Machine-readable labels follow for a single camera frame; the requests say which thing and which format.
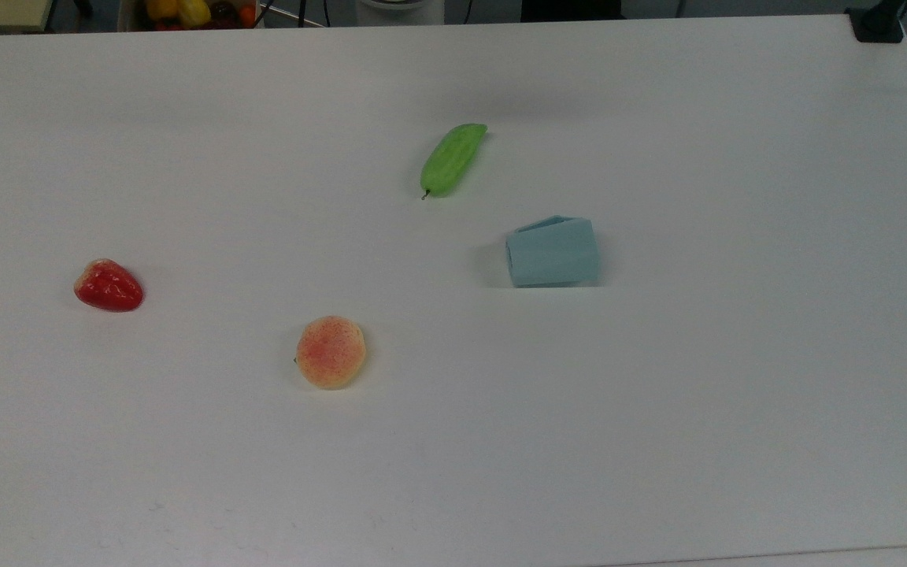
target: light blue cup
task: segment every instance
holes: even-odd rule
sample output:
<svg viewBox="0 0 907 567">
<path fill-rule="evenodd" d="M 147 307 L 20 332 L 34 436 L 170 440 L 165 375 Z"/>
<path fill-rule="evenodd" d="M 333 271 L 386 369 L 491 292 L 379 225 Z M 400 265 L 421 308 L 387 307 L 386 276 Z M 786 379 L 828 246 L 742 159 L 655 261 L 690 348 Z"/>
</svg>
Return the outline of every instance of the light blue cup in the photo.
<svg viewBox="0 0 907 567">
<path fill-rule="evenodd" d="M 554 216 L 506 237 L 506 262 L 514 287 L 594 283 L 601 255 L 589 219 Z"/>
</svg>

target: white table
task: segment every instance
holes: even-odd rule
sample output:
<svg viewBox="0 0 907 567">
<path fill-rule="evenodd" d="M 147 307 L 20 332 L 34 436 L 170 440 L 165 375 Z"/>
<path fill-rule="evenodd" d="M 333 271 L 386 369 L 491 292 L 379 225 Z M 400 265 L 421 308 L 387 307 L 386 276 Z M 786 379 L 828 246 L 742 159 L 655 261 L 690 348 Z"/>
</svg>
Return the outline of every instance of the white table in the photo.
<svg viewBox="0 0 907 567">
<path fill-rule="evenodd" d="M 490 136 L 418 200 L 439 136 Z M 505 233 L 598 231 L 513 290 Z M 71 292 L 109 256 L 147 298 Z M 360 322 L 346 391 L 292 365 Z M 907 43 L 845 16 L 0 37 L 0 564 L 907 546 Z"/>
</svg>

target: cucumber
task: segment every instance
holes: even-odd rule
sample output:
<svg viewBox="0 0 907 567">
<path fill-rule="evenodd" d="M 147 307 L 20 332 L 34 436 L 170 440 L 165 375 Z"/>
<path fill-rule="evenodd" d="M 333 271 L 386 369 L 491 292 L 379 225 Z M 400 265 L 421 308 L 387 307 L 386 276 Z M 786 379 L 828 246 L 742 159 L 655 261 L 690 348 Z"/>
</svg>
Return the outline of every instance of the cucumber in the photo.
<svg viewBox="0 0 907 567">
<path fill-rule="evenodd" d="M 461 124 L 443 136 L 422 166 L 419 182 L 422 191 L 425 191 L 422 198 L 429 195 L 442 197 L 454 189 L 464 172 L 468 171 L 468 165 L 488 129 L 485 124 Z"/>
</svg>

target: strawberry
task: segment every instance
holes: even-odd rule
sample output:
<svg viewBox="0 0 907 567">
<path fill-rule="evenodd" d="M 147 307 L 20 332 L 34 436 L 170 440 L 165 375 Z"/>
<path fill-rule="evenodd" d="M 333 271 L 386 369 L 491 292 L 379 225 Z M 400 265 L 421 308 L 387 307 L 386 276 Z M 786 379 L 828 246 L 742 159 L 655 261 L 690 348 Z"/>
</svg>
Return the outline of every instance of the strawberry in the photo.
<svg viewBox="0 0 907 567">
<path fill-rule="evenodd" d="M 105 311 L 132 311 L 142 302 L 135 276 L 107 258 L 90 262 L 73 288 L 81 302 Z"/>
</svg>

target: gray floor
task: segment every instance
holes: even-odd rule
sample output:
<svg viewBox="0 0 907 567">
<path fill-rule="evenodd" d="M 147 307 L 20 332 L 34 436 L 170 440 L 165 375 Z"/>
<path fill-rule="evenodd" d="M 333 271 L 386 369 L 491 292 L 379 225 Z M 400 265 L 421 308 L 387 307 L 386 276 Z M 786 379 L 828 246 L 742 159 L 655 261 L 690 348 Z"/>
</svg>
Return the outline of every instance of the gray floor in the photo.
<svg viewBox="0 0 907 567">
<path fill-rule="evenodd" d="M 76 14 L 72 0 L 57 0 L 54 28 L 58 32 L 114 32 L 121 0 L 91 0 L 96 13 L 89 20 Z M 328 0 L 331 24 L 355 25 L 357 0 Z M 724 17 L 787 14 L 841 14 L 846 7 L 870 7 L 876 0 L 687 0 L 684 17 Z M 622 0 L 622 12 L 629 18 L 666 18 L 676 14 L 678 0 Z M 277 0 L 276 7 L 298 11 L 299 0 Z M 464 21 L 468 0 L 446 0 L 446 22 Z M 312 0 L 307 19 L 324 22 L 323 0 Z M 474 0 L 471 23 L 515 22 L 520 20 L 520 0 Z M 295 22 L 275 15 L 266 20 L 268 28 L 292 28 Z M 904 20 L 907 31 L 907 15 Z"/>
</svg>

